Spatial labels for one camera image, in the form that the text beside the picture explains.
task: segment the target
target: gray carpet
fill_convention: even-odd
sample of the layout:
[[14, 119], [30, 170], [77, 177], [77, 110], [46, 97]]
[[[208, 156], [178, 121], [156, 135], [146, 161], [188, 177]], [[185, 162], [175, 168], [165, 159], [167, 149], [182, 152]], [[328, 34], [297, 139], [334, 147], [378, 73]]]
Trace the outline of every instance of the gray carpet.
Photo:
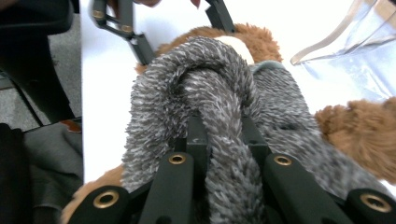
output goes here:
[[[49, 37], [49, 44], [55, 69], [77, 117], [81, 108], [81, 37], [79, 14], [75, 14], [72, 28], [63, 34]], [[50, 122], [33, 105], [35, 112], [44, 124]], [[24, 131], [38, 127], [33, 116], [14, 88], [0, 91], [0, 122]]]

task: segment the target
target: transparent plastic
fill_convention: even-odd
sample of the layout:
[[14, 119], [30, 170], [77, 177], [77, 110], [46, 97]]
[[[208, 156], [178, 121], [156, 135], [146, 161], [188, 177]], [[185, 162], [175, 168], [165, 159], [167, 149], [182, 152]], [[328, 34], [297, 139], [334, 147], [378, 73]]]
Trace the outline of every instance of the transparent plastic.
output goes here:
[[348, 100], [381, 102], [396, 95], [396, 6], [355, 0], [333, 33], [291, 63]]

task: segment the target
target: brown teddy bear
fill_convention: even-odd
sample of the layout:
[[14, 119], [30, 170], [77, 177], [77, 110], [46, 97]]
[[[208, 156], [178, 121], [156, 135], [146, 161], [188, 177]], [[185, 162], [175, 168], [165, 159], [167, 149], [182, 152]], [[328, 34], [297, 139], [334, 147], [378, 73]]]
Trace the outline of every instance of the brown teddy bear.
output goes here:
[[[211, 27], [198, 27], [190, 30], [184, 35], [179, 36], [170, 44], [162, 44], [156, 51], [156, 55], [159, 56], [165, 52], [187, 42], [191, 36], [205, 36], [217, 38], [219, 41], [225, 44], [231, 45], [242, 58], [252, 59], [253, 63], [259, 63], [262, 61], [278, 61], [282, 62], [282, 57], [279, 53], [279, 46], [272, 38], [272, 34], [265, 28], [260, 28], [249, 24], [236, 24], [235, 33], [226, 33], [222, 30], [211, 28]], [[229, 36], [235, 37], [239, 42], [237, 43]], [[243, 48], [248, 51], [248, 55], [244, 52]], [[135, 68], [138, 74], [143, 74], [146, 70], [146, 66], [138, 64]], [[93, 190], [99, 189], [103, 186], [121, 186], [121, 174], [123, 172], [122, 165], [106, 172], [104, 175], [99, 177], [96, 181], [92, 181], [83, 185], [73, 197], [73, 200], [64, 208], [62, 213], [62, 223], [67, 223], [70, 217], [73, 215], [78, 206], [82, 203], [85, 197], [90, 194]]]
[[396, 184], [396, 97], [326, 106], [315, 118], [322, 137], [378, 179]]

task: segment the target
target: gray fur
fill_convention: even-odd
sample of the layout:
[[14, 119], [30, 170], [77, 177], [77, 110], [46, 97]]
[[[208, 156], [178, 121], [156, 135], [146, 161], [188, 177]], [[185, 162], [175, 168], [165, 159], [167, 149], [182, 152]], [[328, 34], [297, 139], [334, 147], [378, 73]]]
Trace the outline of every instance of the gray fur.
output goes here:
[[205, 37], [155, 59], [132, 91], [131, 122], [122, 185], [133, 191], [150, 181], [168, 141], [187, 135], [199, 110], [212, 158], [205, 186], [211, 223], [262, 223], [257, 163], [241, 141], [241, 114], [250, 115], [273, 152], [297, 158], [327, 191], [345, 198], [352, 189], [387, 192], [372, 175], [324, 142], [290, 73], [249, 68], [229, 46]]

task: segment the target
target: white table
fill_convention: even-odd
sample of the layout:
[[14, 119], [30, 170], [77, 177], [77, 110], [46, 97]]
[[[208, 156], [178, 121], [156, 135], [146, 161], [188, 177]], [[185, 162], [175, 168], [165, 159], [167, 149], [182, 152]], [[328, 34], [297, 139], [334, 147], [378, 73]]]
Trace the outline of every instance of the white table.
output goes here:
[[[135, 31], [144, 32], [156, 49], [191, 28], [210, 25], [201, 1], [199, 9], [190, 0], [163, 0], [154, 8], [135, 5]], [[278, 41], [285, 66], [291, 71], [307, 98], [310, 111], [348, 99], [316, 101], [315, 85], [309, 77], [293, 73], [290, 57], [318, 42], [344, 18], [352, 0], [331, 2], [224, 0], [233, 22], [267, 27]], [[85, 182], [120, 164], [126, 141], [125, 129], [130, 121], [130, 93], [136, 77], [136, 59], [127, 42], [94, 25], [90, 0], [81, 0], [82, 97], [84, 128]]]

